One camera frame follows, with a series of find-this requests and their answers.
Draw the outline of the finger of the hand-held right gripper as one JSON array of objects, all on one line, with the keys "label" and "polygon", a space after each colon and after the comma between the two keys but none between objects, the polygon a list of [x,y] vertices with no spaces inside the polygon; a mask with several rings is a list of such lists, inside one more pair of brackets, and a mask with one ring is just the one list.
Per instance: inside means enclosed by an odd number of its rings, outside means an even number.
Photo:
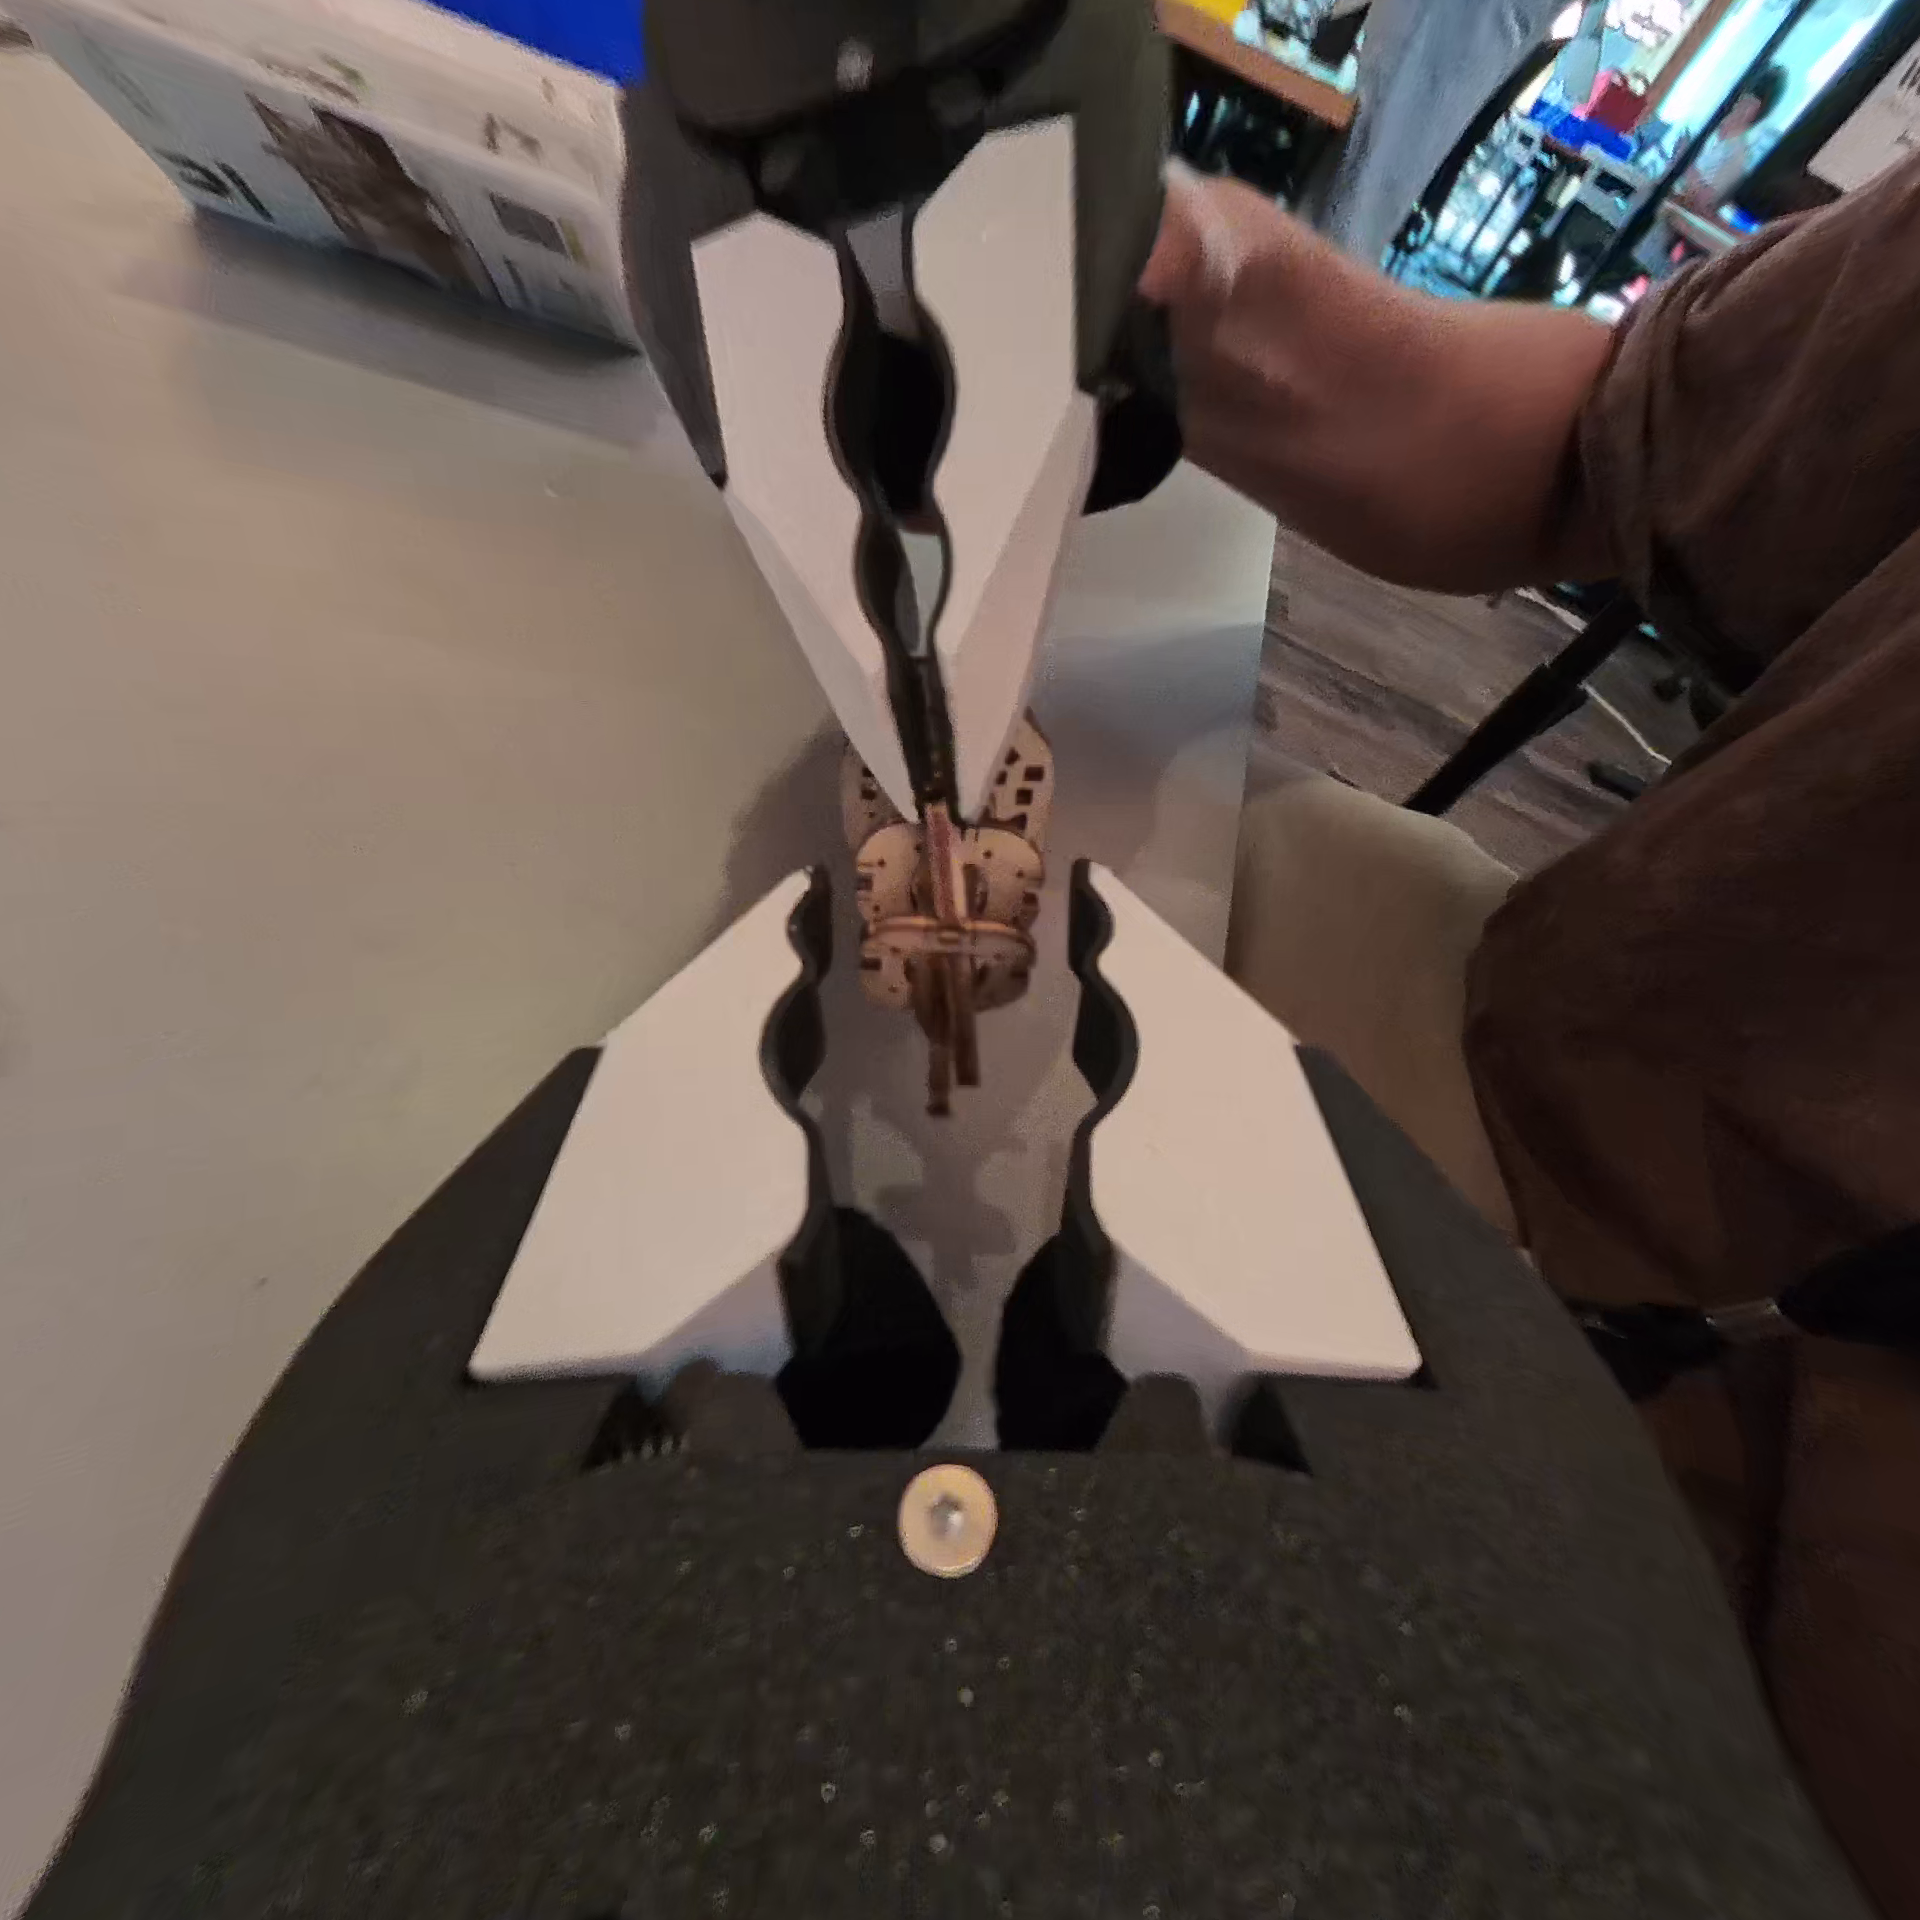
[{"label": "finger of the hand-held right gripper", "polygon": [[695,284],[728,513],[849,744],[891,804],[918,807],[896,701],[922,634],[872,446],[873,288],[849,246],[788,223],[698,241]]},{"label": "finger of the hand-held right gripper", "polygon": [[951,387],[931,473],[946,543],[931,643],[966,820],[1025,708],[1091,484],[1096,410],[1078,381],[1075,261],[1066,114],[986,134],[911,230],[918,306]]}]

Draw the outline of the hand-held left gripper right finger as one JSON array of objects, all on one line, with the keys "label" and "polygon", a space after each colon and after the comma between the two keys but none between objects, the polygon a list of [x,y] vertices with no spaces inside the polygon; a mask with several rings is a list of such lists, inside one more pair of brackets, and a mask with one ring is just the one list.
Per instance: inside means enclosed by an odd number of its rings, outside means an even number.
[{"label": "hand-held left gripper right finger", "polygon": [[1406,1383],[1421,1347],[1292,1031],[1108,867],[1078,860],[1071,1060],[1091,1107],[1056,1251],[1123,1381]]}]

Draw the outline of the perforated wooden part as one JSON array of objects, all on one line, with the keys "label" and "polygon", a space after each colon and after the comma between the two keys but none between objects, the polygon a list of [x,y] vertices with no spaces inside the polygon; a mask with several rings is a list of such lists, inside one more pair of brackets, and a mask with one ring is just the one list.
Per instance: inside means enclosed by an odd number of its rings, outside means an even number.
[{"label": "perforated wooden part", "polygon": [[[1021,717],[993,784],[975,818],[978,828],[1002,828],[1021,836],[1029,847],[1042,850],[1055,790],[1055,758],[1038,714],[1029,708]],[[879,828],[896,826],[905,816],[888,801],[851,740],[839,754],[839,820],[849,853],[858,853]]]}]

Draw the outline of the wooden slotted model assembly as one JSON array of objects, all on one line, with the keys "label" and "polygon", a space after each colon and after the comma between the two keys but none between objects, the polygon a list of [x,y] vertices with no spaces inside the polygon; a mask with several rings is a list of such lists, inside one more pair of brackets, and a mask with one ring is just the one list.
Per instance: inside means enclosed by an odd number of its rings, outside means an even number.
[{"label": "wooden slotted model assembly", "polygon": [[999,824],[886,818],[851,833],[858,977],[925,1047],[925,1113],[981,1086],[981,1021],[1029,990],[1042,853]]}]

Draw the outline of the person's right forearm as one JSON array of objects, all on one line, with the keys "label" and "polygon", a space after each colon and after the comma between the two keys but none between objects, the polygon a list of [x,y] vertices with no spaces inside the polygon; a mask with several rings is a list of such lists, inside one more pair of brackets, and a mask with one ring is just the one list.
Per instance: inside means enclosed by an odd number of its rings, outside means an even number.
[{"label": "person's right forearm", "polygon": [[1733,680],[1916,658],[1916,158],[1672,277],[1612,328],[1436,304],[1388,410],[1381,573],[1615,580]]}]

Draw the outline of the person's right hand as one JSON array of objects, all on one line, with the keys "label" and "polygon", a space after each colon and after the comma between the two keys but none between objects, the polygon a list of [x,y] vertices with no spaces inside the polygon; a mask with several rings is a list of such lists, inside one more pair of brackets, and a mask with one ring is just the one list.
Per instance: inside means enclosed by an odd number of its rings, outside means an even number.
[{"label": "person's right hand", "polygon": [[1166,333],[1175,421],[1191,467],[1302,528],[1325,356],[1312,294],[1336,257],[1252,187],[1162,171],[1156,237],[1136,294]]}]

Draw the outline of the beige seat cushion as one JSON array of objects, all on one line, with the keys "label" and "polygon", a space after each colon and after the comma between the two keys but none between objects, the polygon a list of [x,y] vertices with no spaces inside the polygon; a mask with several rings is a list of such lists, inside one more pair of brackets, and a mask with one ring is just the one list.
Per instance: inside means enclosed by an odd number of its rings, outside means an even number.
[{"label": "beige seat cushion", "polygon": [[1523,1236],[1465,1067],[1465,973],[1515,886],[1446,820],[1292,761],[1249,774],[1225,973],[1509,1244]]}]

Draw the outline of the blue box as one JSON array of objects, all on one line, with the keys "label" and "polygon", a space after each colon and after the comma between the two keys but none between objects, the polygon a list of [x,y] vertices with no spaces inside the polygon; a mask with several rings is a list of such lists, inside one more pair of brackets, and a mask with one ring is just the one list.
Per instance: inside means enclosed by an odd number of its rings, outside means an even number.
[{"label": "blue box", "polygon": [[609,84],[638,84],[645,71],[642,4],[431,7]]}]

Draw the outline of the wooden table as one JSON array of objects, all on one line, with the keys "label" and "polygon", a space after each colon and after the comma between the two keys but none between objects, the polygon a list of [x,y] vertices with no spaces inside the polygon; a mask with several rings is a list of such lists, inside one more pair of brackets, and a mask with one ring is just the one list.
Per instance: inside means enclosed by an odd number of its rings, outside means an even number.
[{"label": "wooden table", "polygon": [[1296,37],[1261,27],[1253,8],[1225,17],[1223,4],[1153,4],[1153,16],[1171,47],[1313,127],[1345,131],[1358,117],[1358,56],[1313,61]]}]

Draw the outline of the white printed cardboard box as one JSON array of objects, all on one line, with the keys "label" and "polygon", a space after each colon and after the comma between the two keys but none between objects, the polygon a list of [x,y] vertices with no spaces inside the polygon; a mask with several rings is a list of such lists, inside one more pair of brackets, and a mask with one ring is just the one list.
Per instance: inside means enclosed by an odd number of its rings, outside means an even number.
[{"label": "white printed cardboard box", "polygon": [[641,353],[616,86],[431,4],[5,4],[202,211]]}]

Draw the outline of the grey fabric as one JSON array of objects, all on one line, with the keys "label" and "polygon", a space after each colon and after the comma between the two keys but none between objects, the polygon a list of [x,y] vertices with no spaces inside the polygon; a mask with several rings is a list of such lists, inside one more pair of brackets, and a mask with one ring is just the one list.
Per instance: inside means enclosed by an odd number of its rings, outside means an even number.
[{"label": "grey fabric", "polygon": [[1313,177],[1312,227],[1348,261],[1381,266],[1475,111],[1561,11],[1561,4],[1373,4],[1358,48],[1358,111]]}]

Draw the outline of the person's brown clothing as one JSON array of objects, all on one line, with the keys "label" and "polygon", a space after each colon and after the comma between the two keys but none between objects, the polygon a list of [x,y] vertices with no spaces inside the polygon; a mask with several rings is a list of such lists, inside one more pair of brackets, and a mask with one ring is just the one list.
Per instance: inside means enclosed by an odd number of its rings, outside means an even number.
[{"label": "person's brown clothing", "polygon": [[[1591,1303],[1728,1308],[1831,1264],[1916,1307],[1916,543],[1469,974],[1523,1238]],[[1642,1408],[1809,1798],[1916,1914],[1916,1356],[1765,1338]]]}]

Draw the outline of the black chair base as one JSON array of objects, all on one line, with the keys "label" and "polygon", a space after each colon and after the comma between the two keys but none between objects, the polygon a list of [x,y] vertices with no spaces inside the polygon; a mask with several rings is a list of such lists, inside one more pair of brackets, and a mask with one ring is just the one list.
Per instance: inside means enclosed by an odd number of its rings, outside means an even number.
[{"label": "black chair base", "polygon": [[1599,706],[1596,676],[1628,643],[1642,643],[1665,660],[1655,676],[1652,698],[1682,704],[1699,733],[1712,728],[1746,680],[1719,678],[1705,658],[1665,638],[1615,580],[1593,587],[1555,584],[1529,590],[1548,613],[1571,618],[1571,641],[1533,667],[1486,721],[1429,774],[1406,808],[1442,818],[1505,761],[1575,717]]}]

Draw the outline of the blue storage bins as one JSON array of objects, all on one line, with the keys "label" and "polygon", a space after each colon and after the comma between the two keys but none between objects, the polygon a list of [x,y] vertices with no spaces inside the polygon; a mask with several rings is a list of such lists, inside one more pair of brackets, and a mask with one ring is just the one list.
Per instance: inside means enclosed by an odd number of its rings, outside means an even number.
[{"label": "blue storage bins", "polygon": [[1636,164],[1636,134],[1631,127],[1616,130],[1608,121],[1591,121],[1551,91],[1543,91],[1523,111],[1523,124],[1536,130],[1548,144],[1558,144],[1568,154],[1603,158],[1615,166]]}]

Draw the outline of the white sign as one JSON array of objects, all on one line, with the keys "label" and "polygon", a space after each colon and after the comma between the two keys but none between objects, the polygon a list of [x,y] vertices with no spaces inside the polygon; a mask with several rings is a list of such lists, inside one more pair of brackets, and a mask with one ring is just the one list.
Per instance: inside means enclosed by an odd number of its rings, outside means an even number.
[{"label": "white sign", "polygon": [[1805,164],[1809,176],[1836,191],[1853,191],[1916,154],[1916,47],[1911,47],[1842,127]]}]

